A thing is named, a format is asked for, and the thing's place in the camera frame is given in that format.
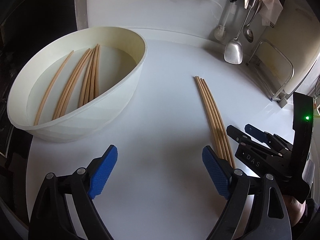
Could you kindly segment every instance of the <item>metal pivot screw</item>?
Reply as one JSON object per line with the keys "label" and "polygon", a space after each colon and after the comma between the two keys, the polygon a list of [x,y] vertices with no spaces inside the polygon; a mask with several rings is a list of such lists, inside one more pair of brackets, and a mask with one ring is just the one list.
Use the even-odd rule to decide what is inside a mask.
{"label": "metal pivot screw", "polygon": [[238,176],[241,176],[243,172],[240,169],[235,169],[234,173]]}
{"label": "metal pivot screw", "polygon": [[85,173],[85,168],[79,168],[79,169],[77,170],[77,173],[78,173],[79,175],[84,174],[84,173]]}
{"label": "metal pivot screw", "polygon": [[47,179],[52,179],[53,178],[53,173],[50,172],[45,176]]}
{"label": "metal pivot screw", "polygon": [[272,176],[271,174],[267,174],[267,175],[266,175],[266,178],[267,178],[268,180],[273,180],[273,176]]}

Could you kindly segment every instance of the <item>hanging utensil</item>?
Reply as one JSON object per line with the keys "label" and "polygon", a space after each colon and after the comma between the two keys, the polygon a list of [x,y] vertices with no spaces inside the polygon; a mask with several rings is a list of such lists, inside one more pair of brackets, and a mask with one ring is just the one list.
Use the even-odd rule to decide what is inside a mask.
{"label": "hanging utensil", "polygon": [[238,40],[238,38],[239,38],[239,35],[242,31],[242,28],[245,25],[245,22],[248,19],[248,16],[250,14],[251,9],[255,5],[255,2],[256,2],[256,0],[249,0],[248,13],[247,13],[247,16],[245,17],[245,20],[241,26],[241,29],[238,31],[237,36],[235,38],[231,39],[226,45],[226,48],[224,51],[224,60],[226,62],[229,62],[231,64],[241,64],[241,62],[242,62],[242,57],[243,57],[242,45],[241,45],[240,41]]}
{"label": "hanging utensil", "polygon": [[247,9],[249,4],[249,0],[244,0],[244,8]]}
{"label": "hanging utensil", "polygon": [[253,42],[253,32],[252,30],[249,28],[250,24],[252,23],[253,19],[255,18],[255,16],[257,15],[257,13],[261,10],[261,6],[262,6],[262,0],[259,0],[258,6],[256,8],[256,11],[254,12],[251,20],[249,21],[248,24],[246,24],[243,27],[243,34],[244,37],[247,39],[247,41],[249,41],[250,43]]}

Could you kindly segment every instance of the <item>white table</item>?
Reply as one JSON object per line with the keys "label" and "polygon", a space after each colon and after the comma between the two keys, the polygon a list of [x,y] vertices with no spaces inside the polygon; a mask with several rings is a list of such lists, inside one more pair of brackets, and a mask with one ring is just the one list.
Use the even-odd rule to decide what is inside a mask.
{"label": "white table", "polygon": [[[293,141],[292,108],[281,109],[220,54],[167,41],[148,40],[141,78],[127,107],[103,130],[71,143],[32,141],[26,179],[29,217],[45,175],[72,174],[102,156],[110,144],[118,161],[94,199],[114,239],[206,239],[225,199],[218,195],[201,158],[211,132],[194,76],[204,78],[225,126],[247,123]],[[237,143],[230,139],[233,152]],[[253,173],[236,159],[236,166]],[[243,232],[248,208],[237,235]],[[72,198],[70,213],[85,238]]]}

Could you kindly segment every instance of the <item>bamboo chopstick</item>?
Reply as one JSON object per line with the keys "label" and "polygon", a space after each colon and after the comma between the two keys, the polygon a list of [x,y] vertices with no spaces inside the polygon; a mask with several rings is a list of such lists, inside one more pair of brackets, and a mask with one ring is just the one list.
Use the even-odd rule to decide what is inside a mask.
{"label": "bamboo chopstick", "polygon": [[223,124],[222,117],[221,117],[221,115],[220,115],[219,109],[218,109],[218,107],[217,107],[217,105],[216,105],[216,102],[215,102],[214,99],[213,99],[212,93],[211,93],[211,91],[210,91],[210,89],[209,89],[209,87],[208,87],[208,85],[207,85],[207,82],[206,82],[204,79],[201,79],[201,81],[203,82],[203,84],[205,85],[207,91],[209,92],[209,96],[210,96],[210,99],[211,99],[210,101],[211,101],[211,103],[212,103],[212,107],[213,107],[213,109],[214,109],[214,111],[215,111],[216,116],[218,117],[218,123],[219,123],[220,130],[223,131],[223,135],[224,135],[224,136],[223,136],[223,139],[224,139],[223,143],[224,143],[225,147],[226,147],[227,150],[228,150],[228,155],[229,155],[230,161],[231,161],[231,163],[232,163],[231,166],[235,169],[235,168],[236,168],[236,165],[235,165],[235,160],[234,160],[234,158],[233,158],[233,154],[232,154],[232,150],[231,150],[231,146],[230,146],[230,142],[229,142],[229,137],[228,137],[228,135],[227,135],[225,126],[224,126],[224,124]]}
{"label": "bamboo chopstick", "polygon": [[35,118],[35,122],[33,125],[38,125],[39,123],[39,119],[40,119],[40,116],[41,116],[41,112],[42,112],[42,109],[44,107],[44,103],[46,102],[47,98],[48,98],[48,95],[51,91],[51,88],[53,86],[53,84],[55,83],[57,77],[59,76],[61,70],[63,69],[63,67],[65,66],[65,64],[68,62],[69,58],[71,57],[71,55],[73,54],[74,50],[70,52],[70,54],[67,56],[67,58],[63,61],[63,63],[61,64],[60,68],[58,69],[58,71],[56,72],[56,74],[54,75],[54,77],[52,78],[43,98],[42,98],[42,101],[40,103],[40,106],[39,106],[39,109],[38,109],[38,112],[36,114],[36,118]]}
{"label": "bamboo chopstick", "polygon": [[217,113],[217,109],[215,108],[213,100],[212,100],[212,98],[210,96],[209,88],[205,85],[203,79],[200,79],[200,81],[202,82],[202,85],[204,87],[204,92],[206,93],[207,99],[209,100],[210,110],[212,111],[212,115],[213,115],[214,120],[215,120],[215,124],[216,124],[217,130],[218,130],[220,143],[223,145],[223,147],[222,147],[223,158],[228,161],[230,166],[233,167],[233,164],[231,162],[230,151],[229,151],[228,144],[227,144],[227,139],[226,139],[226,137],[225,137],[225,135],[223,133],[221,120],[219,119],[219,116],[218,116],[218,113]]}
{"label": "bamboo chopstick", "polygon": [[90,57],[89,64],[87,66],[87,70],[86,70],[85,75],[84,75],[82,88],[81,88],[81,93],[80,93],[80,98],[79,98],[78,108],[84,105],[84,95],[85,95],[85,90],[86,90],[86,87],[87,87],[87,82],[88,82],[88,78],[89,78],[90,68],[91,68],[91,64],[92,64],[92,60],[93,60],[93,55],[95,53],[95,49],[96,48],[93,49],[93,52],[92,52],[91,57]]}
{"label": "bamboo chopstick", "polygon": [[96,75],[96,68],[97,68],[97,57],[98,57],[98,50],[99,44],[96,46],[96,50],[93,56],[93,65],[92,65],[92,72],[91,72],[91,80],[90,80],[90,93],[89,93],[89,102],[94,99],[94,84],[95,84],[95,75]]}
{"label": "bamboo chopstick", "polygon": [[219,140],[217,128],[215,126],[215,123],[214,123],[214,120],[213,120],[213,116],[212,116],[212,112],[210,110],[210,106],[209,106],[208,100],[207,100],[206,95],[204,93],[203,86],[202,86],[201,81],[200,81],[198,76],[196,76],[196,81],[197,81],[197,84],[198,84],[198,87],[199,87],[199,90],[200,90],[200,93],[201,93],[202,100],[204,102],[205,108],[207,110],[207,115],[209,117],[209,122],[210,122],[210,125],[211,125],[213,137],[214,137],[214,140],[216,142],[219,158],[223,159],[222,147],[221,147],[221,143],[220,143],[220,140]]}
{"label": "bamboo chopstick", "polygon": [[98,47],[98,55],[97,55],[97,63],[96,63],[96,74],[94,77],[94,98],[99,96],[99,63],[100,63],[100,49],[101,46]]}
{"label": "bamboo chopstick", "polygon": [[200,79],[200,82],[201,82],[202,89],[204,90],[204,94],[206,96],[206,99],[208,101],[209,108],[210,108],[210,111],[211,111],[209,114],[211,114],[212,117],[213,117],[214,125],[215,125],[215,128],[216,128],[217,133],[218,133],[219,141],[220,141],[221,148],[222,148],[223,158],[225,160],[227,160],[229,162],[229,164],[232,166],[230,157],[228,156],[229,152],[227,152],[228,151],[227,150],[227,143],[225,143],[224,135],[223,135],[223,132],[221,131],[222,129],[221,129],[221,127],[219,125],[219,122],[218,122],[218,116],[217,116],[216,112],[213,109],[213,104],[212,104],[212,101],[210,100],[211,98],[209,96],[209,92],[206,89],[206,87],[204,86],[204,84],[202,83],[202,79]]}
{"label": "bamboo chopstick", "polygon": [[62,109],[62,106],[63,106],[63,102],[64,102],[64,100],[65,100],[65,98],[67,96],[67,93],[68,93],[69,89],[70,89],[71,83],[74,80],[75,72],[78,70],[79,66],[81,65],[81,63],[83,62],[83,60],[85,59],[85,57],[89,53],[89,51],[90,51],[90,49],[87,49],[87,51],[84,53],[84,55],[81,57],[80,61],[78,62],[78,64],[74,68],[72,74],[70,75],[70,77],[68,79],[68,82],[65,85],[63,92],[60,95],[58,104],[57,104],[56,109],[54,111],[53,120],[59,118],[60,113],[61,113],[61,109]]}
{"label": "bamboo chopstick", "polygon": [[84,105],[89,102],[92,66],[93,66],[93,60],[92,60],[92,62],[91,62],[91,66],[90,66],[90,69],[89,69],[89,77],[88,77],[88,80],[87,80],[87,83],[86,83],[86,86],[85,86],[84,102],[83,102]]}
{"label": "bamboo chopstick", "polygon": [[79,79],[80,74],[82,73],[83,68],[85,67],[85,65],[87,64],[87,61],[91,57],[92,51],[93,51],[93,49],[90,49],[89,53],[86,54],[86,58],[81,63],[81,65],[78,67],[78,71],[75,73],[75,76],[74,76],[74,79],[73,79],[73,81],[71,83],[70,89],[69,89],[69,91],[67,93],[67,96],[66,96],[64,102],[63,102],[63,106],[62,106],[61,113],[60,113],[59,117],[62,117],[62,116],[65,115],[67,107],[68,107],[68,104],[69,104],[69,101],[70,101],[70,98],[71,98],[71,94],[72,94],[72,92],[73,92],[73,90],[74,90],[74,88],[76,86],[76,83],[77,83],[77,81]]}

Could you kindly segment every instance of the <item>dish rack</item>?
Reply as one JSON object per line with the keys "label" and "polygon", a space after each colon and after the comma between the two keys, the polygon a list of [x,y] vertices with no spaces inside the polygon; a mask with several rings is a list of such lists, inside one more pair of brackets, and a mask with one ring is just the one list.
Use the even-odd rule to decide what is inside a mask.
{"label": "dish rack", "polygon": [[[274,49],[289,64],[290,73],[284,82],[280,82],[279,79],[269,70],[269,67],[256,55],[256,52],[263,43],[270,45],[271,48]],[[287,94],[284,92],[284,88],[294,74],[294,68],[291,61],[274,44],[266,39],[263,39],[255,48],[246,65],[254,70],[256,76],[261,81],[261,85],[265,88],[265,93],[270,101],[275,100],[279,103],[281,108],[284,107],[287,104],[287,100],[285,98]]]}

